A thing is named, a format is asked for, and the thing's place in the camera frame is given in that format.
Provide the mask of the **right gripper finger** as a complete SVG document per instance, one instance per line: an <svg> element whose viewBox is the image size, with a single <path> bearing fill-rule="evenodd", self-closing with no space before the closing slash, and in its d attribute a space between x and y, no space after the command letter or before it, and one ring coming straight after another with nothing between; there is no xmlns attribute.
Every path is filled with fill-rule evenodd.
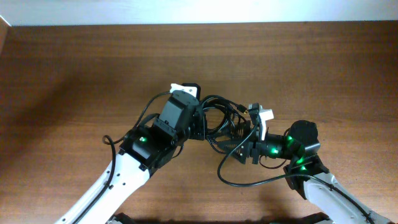
<svg viewBox="0 0 398 224"><path fill-rule="evenodd" d="M231 139L245 138L251 131L251 122L243 121L229 130L229 137Z"/></svg>
<svg viewBox="0 0 398 224"><path fill-rule="evenodd" d="M254 143L252 141L246 141L238 147L242 140L226 140L220 141L217 146L224 152L230 152L234 148L236 150L232 153L231 157L235 158L242 164L246 163L246 159L251 157L251 149Z"/></svg>

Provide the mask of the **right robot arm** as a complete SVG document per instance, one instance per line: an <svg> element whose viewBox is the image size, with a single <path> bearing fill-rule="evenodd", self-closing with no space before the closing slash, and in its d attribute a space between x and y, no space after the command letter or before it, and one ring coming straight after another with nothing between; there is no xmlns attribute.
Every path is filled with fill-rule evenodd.
<svg viewBox="0 0 398 224"><path fill-rule="evenodd" d="M271 109L255 103L248 106L250 120L230 128L229 139L217 146L227 157L244 164L251 158L253 164L263 157L282 159L285 179L289 187L303 199L316 205L325 217L320 223L390 223L350 194L324 166L318 156L320 142L315 123L298 120L284 134L271 134L267 122L274 119Z"/></svg>

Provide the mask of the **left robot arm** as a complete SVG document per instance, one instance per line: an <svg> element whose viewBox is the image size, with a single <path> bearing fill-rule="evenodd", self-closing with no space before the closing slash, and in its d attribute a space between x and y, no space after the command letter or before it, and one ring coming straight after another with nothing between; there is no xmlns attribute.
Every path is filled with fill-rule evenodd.
<svg viewBox="0 0 398 224"><path fill-rule="evenodd" d="M203 139L205 119L196 83L173 83L161 113L141 116L117 146L109 136L112 161L98 180L58 219L58 223L128 223L117 209L183 149Z"/></svg>

